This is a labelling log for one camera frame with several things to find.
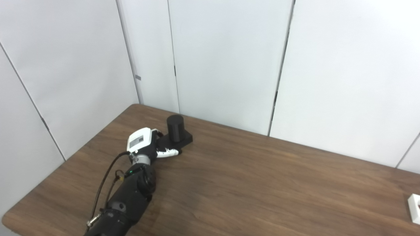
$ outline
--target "black base block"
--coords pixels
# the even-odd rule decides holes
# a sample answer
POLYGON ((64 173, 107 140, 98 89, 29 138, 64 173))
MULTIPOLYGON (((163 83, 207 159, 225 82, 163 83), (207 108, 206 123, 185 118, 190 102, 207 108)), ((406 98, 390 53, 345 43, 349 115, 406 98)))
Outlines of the black base block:
POLYGON ((181 148, 185 147, 186 145, 190 143, 192 143, 192 135, 186 130, 185 130, 185 138, 179 142, 172 142, 169 139, 169 134, 157 140, 157 146, 159 148, 168 148, 168 149, 176 149, 176 150, 181 150, 181 148))

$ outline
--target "black cylinder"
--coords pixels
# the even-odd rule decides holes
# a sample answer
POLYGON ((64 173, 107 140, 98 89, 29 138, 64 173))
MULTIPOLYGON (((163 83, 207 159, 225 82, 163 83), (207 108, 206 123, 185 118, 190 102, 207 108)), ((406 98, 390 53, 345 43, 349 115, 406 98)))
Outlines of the black cylinder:
POLYGON ((166 119, 169 139, 172 142, 181 142, 185 139, 184 118, 181 115, 171 115, 166 119))

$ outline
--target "white object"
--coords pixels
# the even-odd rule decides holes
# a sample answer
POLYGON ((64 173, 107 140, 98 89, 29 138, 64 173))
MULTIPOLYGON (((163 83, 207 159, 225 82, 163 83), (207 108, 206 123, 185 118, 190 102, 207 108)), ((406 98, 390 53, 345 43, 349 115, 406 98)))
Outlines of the white object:
MULTIPOLYGON (((142 128, 132 133, 129 136, 129 139, 127 142, 127 151, 133 153, 134 156, 136 156, 137 163, 150 164, 149 158, 146 155, 143 155, 141 152, 139 152, 139 150, 152 144, 153 131, 162 133, 157 129, 142 128)), ((157 158, 172 157, 179 154, 178 150, 168 149, 168 148, 165 148, 164 152, 156 151, 156 153, 157 153, 157 158)))
POLYGON ((408 199, 408 207, 410 208, 411 220, 413 223, 420 225, 420 196, 412 194, 408 199))
POLYGON ((395 167, 420 131, 419 10, 296 1, 270 136, 395 167))
POLYGON ((142 128, 132 133, 127 142, 127 151, 135 152, 143 147, 147 147, 152 143, 152 130, 150 128, 142 128))
MULTIPOLYGON (((64 160, 0 47, 0 218, 64 160)), ((15 235, 0 223, 0 235, 15 235)))
POLYGON ((414 141, 410 150, 398 165, 398 169, 420 174, 420 138, 414 141))
POLYGON ((3 0, 0 42, 65 158, 138 103, 114 0, 3 0))
POLYGON ((170 0, 183 115, 266 135, 292 0, 170 0))
POLYGON ((142 102, 179 113, 167 0, 118 0, 142 102))

